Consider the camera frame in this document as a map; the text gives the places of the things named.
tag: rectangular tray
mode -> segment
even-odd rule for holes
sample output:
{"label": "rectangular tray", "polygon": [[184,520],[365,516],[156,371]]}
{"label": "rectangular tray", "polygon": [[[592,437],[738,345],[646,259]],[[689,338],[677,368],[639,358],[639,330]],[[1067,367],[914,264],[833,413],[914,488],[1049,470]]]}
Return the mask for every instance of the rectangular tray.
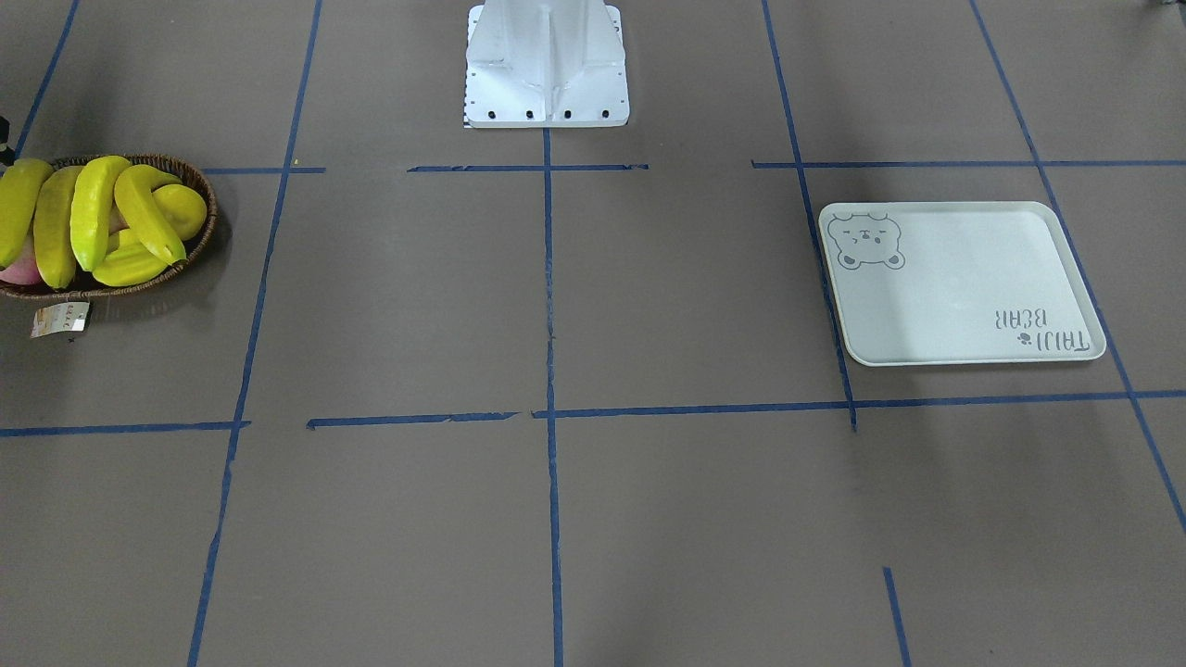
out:
{"label": "rectangular tray", "polygon": [[844,347],[865,366],[1089,361],[1108,347],[1040,203],[837,203],[818,225]]}

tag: white label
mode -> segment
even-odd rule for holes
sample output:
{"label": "white label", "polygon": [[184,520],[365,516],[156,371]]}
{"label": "white label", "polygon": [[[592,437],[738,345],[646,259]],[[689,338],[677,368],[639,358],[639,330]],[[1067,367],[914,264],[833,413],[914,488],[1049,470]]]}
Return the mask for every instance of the white label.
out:
{"label": "white label", "polygon": [[59,331],[82,331],[87,328],[87,313],[90,304],[84,301],[66,301],[46,306],[33,315],[33,332],[30,338],[38,338]]}

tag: bear logo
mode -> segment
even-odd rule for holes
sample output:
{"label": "bear logo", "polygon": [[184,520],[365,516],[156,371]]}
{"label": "bear logo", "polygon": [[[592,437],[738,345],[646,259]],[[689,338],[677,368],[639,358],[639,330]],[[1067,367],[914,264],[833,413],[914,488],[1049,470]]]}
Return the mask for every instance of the bear logo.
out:
{"label": "bear logo", "polygon": [[844,268],[855,271],[866,263],[893,269],[906,266],[906,258],[898,249],[901,228],[886,214],[834,215],[828,222],[828,236],[836,243],[840,250],[836,259]]}

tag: banana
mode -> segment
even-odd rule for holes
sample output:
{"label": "banana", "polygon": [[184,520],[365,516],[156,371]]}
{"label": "banana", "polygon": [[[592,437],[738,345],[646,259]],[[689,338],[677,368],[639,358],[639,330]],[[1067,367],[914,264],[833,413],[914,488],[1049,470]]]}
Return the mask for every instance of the banana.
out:
{"label": "banana", "polygon": [[75,183],[70,207],[70,247],[83,271],[95,271],[107,254],[107,227],[111,218],[115,182],[132,163],[121,155],[87,163]]}
{"label": "banana", "polygon": [[172,173],[151,165],[133,165],[115,180],[115,205],[123,214],[123,220],[144,247],[166,265],[184,260],[185,246],[165,220],[165,214],[160,212],[152,191],[180,182]]}
{"label": "banana", "polygon": [[121,229],[108,239],[111,248],[93,275],[109,287],[139,285],[160,275],[168,265],[158,259],[136,239],[135,231]]}
{"label": "banana", "polygon": [[63,290],[74,280],[78,263],[70,248],[70,203],[81,166],[59,169],[42,185],[33,214],[33,254],[42,280]]}
{"label": "banana", "polygon": [[166,185],[153,191],[152,198],[181,241],[197,236],[206,222],[206,201],[185,185]]}
{"label": "banana", "polygon": [[33,222],[37,195],[53,173],[49,163],[21,158],[0,177],[0,267],[17,261]]}

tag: brown basket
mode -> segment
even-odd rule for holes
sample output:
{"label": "brown basket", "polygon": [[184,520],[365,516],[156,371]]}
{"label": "brown basket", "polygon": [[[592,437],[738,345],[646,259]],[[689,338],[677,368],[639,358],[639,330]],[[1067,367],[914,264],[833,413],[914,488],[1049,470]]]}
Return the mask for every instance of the brown basket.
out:
{"label": "brown basket", "polygon": [[[58,170],[65,166],[84,165],[98,157],[102,155],[62,158],[51,164],[53,165],[53,169]],[[218,220],[218,201],[215,199],[215,189],[210,186],[210,182],[206,180],[205,174],[190,163],[170,155],[145,154],[123,157],[134,165],[152,165],[161,171],[177,176],[181,179],[184,185],[196,190],[198,195],[202,195],[202,198],[206,201],[206,222],[202,225],[202,230],[198,231],[197,236],[185,242],[185,259],[170,266],[157,278],[153,278],[147,282],[132,285],[129,287],[108,287],[95,280],[89,273],[79,269],[75,275],[74,281],[66,290],[56,291],[49,285],[9,285],[8,282],[0,280],[0,293],[27,301],[85,300],[94,297],[134,294],[136,292],[148,290],[149,287],[155,287],[157,285],[173,278],[178,273],[181,273],[181,271],[184,271],[185,267],[187,267],[193,259],[205,249],[206,243],[210,242],[210,237],[213,235],[215,223]]]}

